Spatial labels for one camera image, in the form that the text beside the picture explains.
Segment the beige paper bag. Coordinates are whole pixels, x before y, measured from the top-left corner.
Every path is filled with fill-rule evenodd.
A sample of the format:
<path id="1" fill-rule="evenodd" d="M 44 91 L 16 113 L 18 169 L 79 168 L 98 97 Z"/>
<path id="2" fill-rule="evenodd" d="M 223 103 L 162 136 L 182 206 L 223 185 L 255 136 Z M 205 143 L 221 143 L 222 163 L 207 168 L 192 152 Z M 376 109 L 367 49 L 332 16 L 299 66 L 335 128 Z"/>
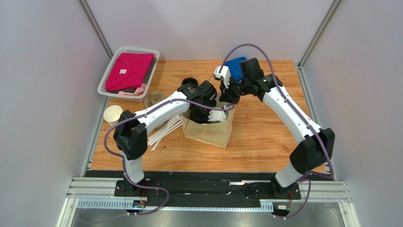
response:
<path id="1" fill-rule="evenodd" d="M 192 87 L 188 84 L 181 85 L 178 88 L 178 91 L 183 91 L 187 97 L 190 97 L 194 102 L 209 107 L 219 108 L 220 111 L 221 109 L 231 107 L 230 103 L 219 101 L 221 94 L 207 80 L 198 84 L 197 87 Z M 180 114 L 185 137 L 225 149 L 232 133 L 235 109 L 227 112 L 228 119 L 225 122 L 209 122 L 204 124 L 191 121 L 189 119 L 189 110 Z"/>

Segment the stack of black lids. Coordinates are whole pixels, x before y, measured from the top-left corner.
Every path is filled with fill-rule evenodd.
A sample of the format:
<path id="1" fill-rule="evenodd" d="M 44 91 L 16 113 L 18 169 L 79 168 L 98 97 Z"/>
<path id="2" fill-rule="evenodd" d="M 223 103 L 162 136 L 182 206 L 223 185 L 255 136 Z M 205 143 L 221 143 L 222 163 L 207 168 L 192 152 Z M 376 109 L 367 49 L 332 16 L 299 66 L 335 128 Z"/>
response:
<path id="1" fill-rule="evenodd" d="M 188 77 L 182 80 L 182 85 L 191 85 L 192 87 L 197 87 L 198 86 L 198 80 L 192 77 Z"/>

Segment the cardboard cup carrier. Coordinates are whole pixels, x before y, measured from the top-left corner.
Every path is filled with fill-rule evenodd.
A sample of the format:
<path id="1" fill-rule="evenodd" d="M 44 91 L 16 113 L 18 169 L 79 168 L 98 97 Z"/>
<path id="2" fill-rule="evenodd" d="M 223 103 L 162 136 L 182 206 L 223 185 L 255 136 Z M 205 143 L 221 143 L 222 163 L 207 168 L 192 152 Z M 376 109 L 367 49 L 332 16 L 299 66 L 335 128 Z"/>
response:
<path id="1" fill-rule="evenodd" d="M 165 99 L 165 95 L 161 91 L 149 92 L 144 97 L 144 105 L 146 108 L 149 108 L 164 99 Z"/>

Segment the stack of paper cups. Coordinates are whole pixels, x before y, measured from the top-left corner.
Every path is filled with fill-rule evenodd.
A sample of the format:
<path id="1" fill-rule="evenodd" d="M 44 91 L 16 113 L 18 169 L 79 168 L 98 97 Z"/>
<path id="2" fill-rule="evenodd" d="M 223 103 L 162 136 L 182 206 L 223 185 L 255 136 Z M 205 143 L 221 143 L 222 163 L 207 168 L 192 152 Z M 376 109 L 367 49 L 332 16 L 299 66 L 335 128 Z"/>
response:
<path id="1" fill-rule="evenodd" d="M 112 105 L 105 109 L 103 119 L 110 125 L 115 126 L 120 119 L 123 109 L 118 105 Z"/>

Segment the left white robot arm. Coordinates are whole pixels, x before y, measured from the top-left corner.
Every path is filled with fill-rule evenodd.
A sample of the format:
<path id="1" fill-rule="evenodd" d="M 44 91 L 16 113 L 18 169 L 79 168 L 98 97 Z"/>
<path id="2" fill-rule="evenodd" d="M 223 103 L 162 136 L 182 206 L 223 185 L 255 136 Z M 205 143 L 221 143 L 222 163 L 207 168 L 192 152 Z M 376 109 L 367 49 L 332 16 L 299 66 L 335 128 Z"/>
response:
<path id="1" fill-rule="evenodd" d="M 148 135 L 159 125 L 174 116 L 190 111 L 196 119 L 207 123 L 214 111 L 219 111 L 214 86 L 204 81 L 200 86 L 181 85 L 172 95 L 161 102 L 131 113 L 124 111 L 116 125 L 113 139 L 123 160 L 125 180 L 132 185 L 144 178 L 141 157 L 148 149 Z"/>

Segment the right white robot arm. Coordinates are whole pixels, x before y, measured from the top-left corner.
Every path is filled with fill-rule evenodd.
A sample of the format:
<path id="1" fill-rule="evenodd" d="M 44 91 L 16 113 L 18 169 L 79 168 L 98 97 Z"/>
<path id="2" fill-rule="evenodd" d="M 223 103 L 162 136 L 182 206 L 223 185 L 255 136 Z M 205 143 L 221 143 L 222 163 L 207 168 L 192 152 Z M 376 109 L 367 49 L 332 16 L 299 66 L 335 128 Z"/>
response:
<path id="1" fill-rule="evenodd" d="M 229 67 L 217 66 L 214 78 L 220 81 L 222 102 L 237 104 L 241 96 L 253 95 L 270 107 L 293 135 L 297 147 L 290 162 L 271 180 L 276 189 L 287 188 L 313 169 L 329 162 L 335 134 L 311 120 L 273 74 L 265 75 L 259 61 L 251 58 L 239 64 L 243 79 L 236 81 Z"/>

